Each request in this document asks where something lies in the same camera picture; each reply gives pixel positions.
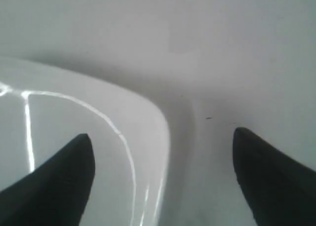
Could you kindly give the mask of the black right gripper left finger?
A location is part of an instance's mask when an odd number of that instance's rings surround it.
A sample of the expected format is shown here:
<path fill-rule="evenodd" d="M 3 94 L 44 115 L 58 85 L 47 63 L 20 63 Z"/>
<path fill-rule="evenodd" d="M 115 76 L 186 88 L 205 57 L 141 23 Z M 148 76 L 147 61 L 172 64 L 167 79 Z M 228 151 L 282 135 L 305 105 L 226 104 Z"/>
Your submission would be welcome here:
<path fill-rule="evenodd" d="M 80 134 L 0 193 L 2 226 L 78 226 L 95 177 L 88 134 Z"/>

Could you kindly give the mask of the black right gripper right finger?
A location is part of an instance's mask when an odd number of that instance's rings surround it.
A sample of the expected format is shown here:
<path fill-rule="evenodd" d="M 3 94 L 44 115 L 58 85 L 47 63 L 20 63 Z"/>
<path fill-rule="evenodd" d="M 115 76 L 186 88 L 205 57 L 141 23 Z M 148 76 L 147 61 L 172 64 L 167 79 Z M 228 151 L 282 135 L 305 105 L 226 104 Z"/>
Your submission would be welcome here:
<path fill-rule="evenodd" d="M 316 173 L 247 128 L 233 136 L 238 184 L 259 226 L 314 226 Z"/>

